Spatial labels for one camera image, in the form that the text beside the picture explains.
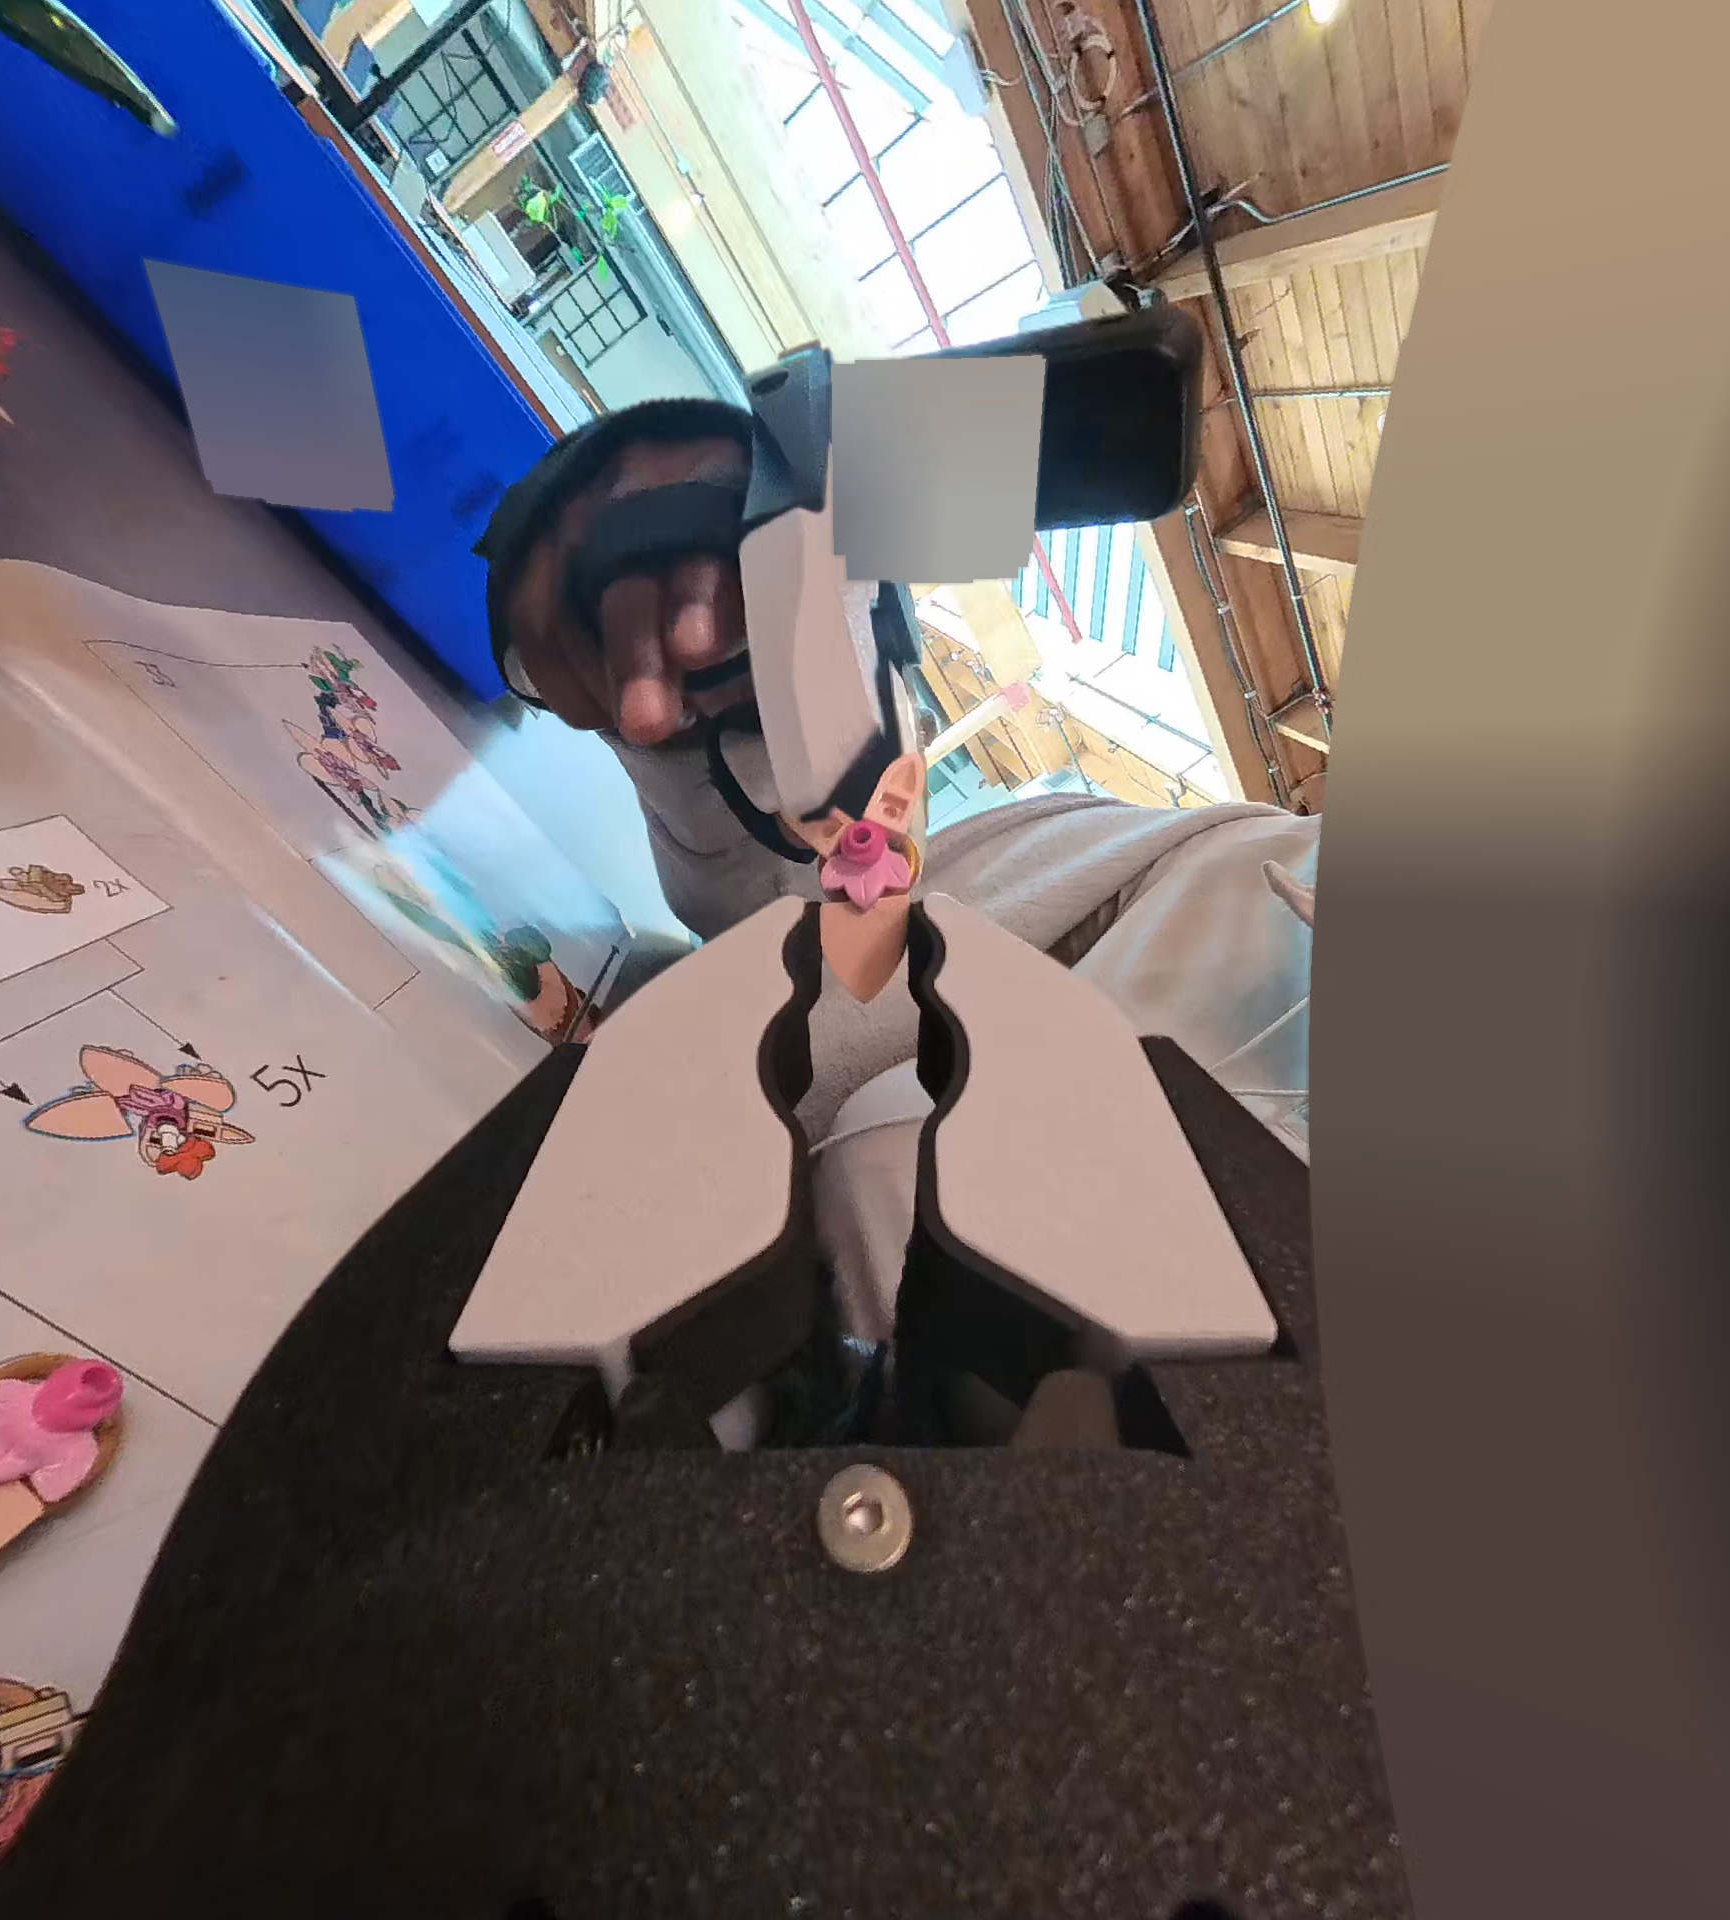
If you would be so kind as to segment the green potted plant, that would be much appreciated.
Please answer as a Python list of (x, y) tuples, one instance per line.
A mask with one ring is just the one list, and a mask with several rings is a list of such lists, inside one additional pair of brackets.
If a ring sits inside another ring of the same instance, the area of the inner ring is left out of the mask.
[(614, 239), (622, 220), (644, 214), (635, 190), (576, 197), (562, 177), (519, 177), (518, 220), (530, 239), (545, 239), (545, 257), (562, 257), (562, 274), (614, 280)]

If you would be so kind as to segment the blue partition panel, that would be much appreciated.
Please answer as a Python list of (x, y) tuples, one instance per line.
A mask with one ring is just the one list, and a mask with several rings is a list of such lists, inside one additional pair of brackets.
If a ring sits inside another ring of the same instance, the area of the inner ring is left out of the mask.
[(157, 95), (178, 130), (144, 130), (0, 39), (0, 214), (174, 391), (178, 358), (154, 265), (350, 294), (393, 508), (238, 501), (306, 514), (482, 699), (505, 699), (474, 542), (505, 491), (548, 454), (535, 396), (403, 239), (377, 177), (360, 177), (276, 95), (222, 5), (74, 14)]

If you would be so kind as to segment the white building instruction booklet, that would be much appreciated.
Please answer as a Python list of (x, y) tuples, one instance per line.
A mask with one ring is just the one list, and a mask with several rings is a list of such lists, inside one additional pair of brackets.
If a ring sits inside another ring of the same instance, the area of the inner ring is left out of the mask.
[(570, 1027), (628, 925), (335, 620), (0, 559), (0, 1369), (129, 1382), (0, 1544), (0, 1858), (222, 1413), (350, 1239)]

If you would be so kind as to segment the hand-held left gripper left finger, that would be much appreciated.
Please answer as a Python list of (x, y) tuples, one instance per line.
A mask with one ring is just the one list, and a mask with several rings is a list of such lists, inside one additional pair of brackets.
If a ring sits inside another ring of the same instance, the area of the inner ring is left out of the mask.
[(448, 1351), (611, 1385), (761, 1385), (815, 1333), (819, 912), (781, 900), (589, 1040)]

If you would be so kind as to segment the black ceiling pipe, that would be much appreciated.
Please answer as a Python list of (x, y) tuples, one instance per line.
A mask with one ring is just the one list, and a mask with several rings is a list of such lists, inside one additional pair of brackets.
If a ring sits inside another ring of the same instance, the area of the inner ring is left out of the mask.
[(1145, 50), (1148, 50), (1148, 71), (1158, 71), (1158, 95), (1160, 95), (1166, 158), (1176, 158), (1176, 177), (1183, 177), (1183, 197), (1189, 197), (1189, 223), (1198, 223), (1198, 243), (1204, 243), (1207, 302), (1215, 302), (1215, 341), (1221, 341), (1221, 360), (1229, 360), (1229, 391), (1238, 391), (1238, 413), (1241, 413), (1248, 466), (1258, 466), (1258, 496), (1264, 496), (1271, 536), (1284, 550), (1284, 596), (1289, 596), (1289, 620), (1297, 620), (1302, 666), (1311, 666), (1311, 704), (1312, 704), (1323, 746), (1336, 746), (1336, 685), (1328, 685), (1328, 666), (1323, 666), (1323, 646), (1312, 646), (1311, 587), (1302, 587), (1297, 536), (1289, 536), (1284, 491), (1274, 491), (1274, 466), (1271, 466), (1258, 380), (1248, 380), (1241, 334), (1238, 334), (1238, 294), (1229, 294), (1229, 280), (1221, 280), (1221, 257), (1215, 257), (1215, 220), (1207, 220), (1204, 169), (1198, 169), (1198, 152), (1189, 152), (1189, 120), (1183, 120), (1176, 77), (1166, 77), (1166, 46), (1160, 46), (1158, 0), (1136, 0), (1136, 33), (1145, 33)]

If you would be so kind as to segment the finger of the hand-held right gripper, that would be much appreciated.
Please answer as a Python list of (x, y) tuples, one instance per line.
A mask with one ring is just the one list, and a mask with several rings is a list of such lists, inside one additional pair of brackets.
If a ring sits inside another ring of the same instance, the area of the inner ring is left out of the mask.
[(743, 598), (781, 815), (864, 818), (896, 765), (896, 718), (879, 685), (874, 587), (848, 577), (833, 508), (761, 522), (743, 542)]
[(896, 754), (934, 746), (922, 718), (922, 646), (918, 646), (918, 598), (896, 580), (879, 580), (874, 596), (874, 642), (879, 642), (879, 718), (896, 740)]

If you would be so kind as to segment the grey desk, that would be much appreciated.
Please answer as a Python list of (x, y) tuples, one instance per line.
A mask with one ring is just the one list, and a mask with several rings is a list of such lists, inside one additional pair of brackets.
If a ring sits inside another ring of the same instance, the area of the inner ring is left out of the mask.
[(0, 559), (45, 559), (157, 607), (360, 624), (647, 944), (691, 944), (663, 900), (622, 760), (593, 735), (482, 699), (306, 514), (209, 496), (178, 391), (9, 214), (0, 326), (17, 334)]

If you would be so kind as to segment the person's right hand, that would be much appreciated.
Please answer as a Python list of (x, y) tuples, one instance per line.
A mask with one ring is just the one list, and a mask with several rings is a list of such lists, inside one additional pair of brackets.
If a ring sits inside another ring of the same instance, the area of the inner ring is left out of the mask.
[(753, 413), (655, 396), (558, 443), (486, 514), (486, 642), (518, 699), (668, 746), (749, 646)]

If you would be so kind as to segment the green toy leaf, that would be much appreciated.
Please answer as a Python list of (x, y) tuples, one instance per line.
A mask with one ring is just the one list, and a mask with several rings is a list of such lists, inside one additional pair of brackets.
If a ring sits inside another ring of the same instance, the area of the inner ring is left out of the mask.
[(178, 130), (157, 95), (67, 0), (0, 0), (0, 33), (78, 95), (133, 112), (144, 130)]

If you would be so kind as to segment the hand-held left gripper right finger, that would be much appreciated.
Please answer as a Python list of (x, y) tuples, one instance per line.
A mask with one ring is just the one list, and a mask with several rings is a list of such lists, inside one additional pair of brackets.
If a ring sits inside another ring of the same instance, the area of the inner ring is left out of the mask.
[(912, 912), (918, 1220), (1125, 1359), (1258, 1359), (1274, 1305), (1136, 1024), (961, 900)]

